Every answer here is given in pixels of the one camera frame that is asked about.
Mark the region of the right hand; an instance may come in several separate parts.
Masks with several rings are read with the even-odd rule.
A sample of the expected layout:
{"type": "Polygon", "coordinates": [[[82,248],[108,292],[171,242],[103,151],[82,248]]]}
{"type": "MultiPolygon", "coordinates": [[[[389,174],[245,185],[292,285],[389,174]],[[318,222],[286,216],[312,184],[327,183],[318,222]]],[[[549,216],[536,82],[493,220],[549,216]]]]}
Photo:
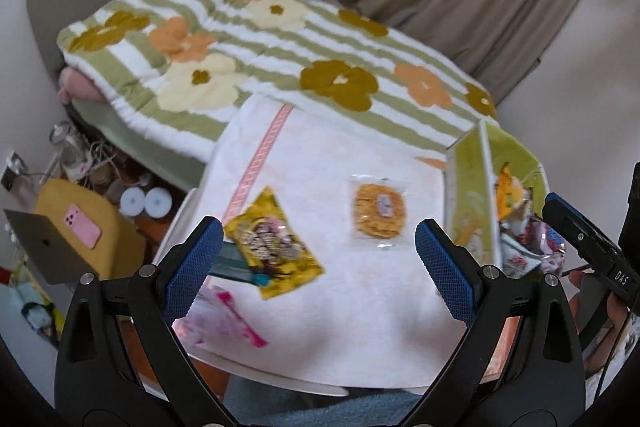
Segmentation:
{"type": "MultiPolygon", "coordinates": [[[[600,283],[590,272],[573,271],[568,276],[568,281],[576,288],[575,295],[568,303],[576,329],[581,333],[592,311],[600,303],[599,294],[603,296],[603,293],[600,283]]],[[[634,316],[614,294],[608,295],[605,311],[606,320],[585,347],[582,358],[588,377],[605,375],[605,379],[610,381],[626,362],[626,344],[628,338],[634,335],[634,316]]]]}

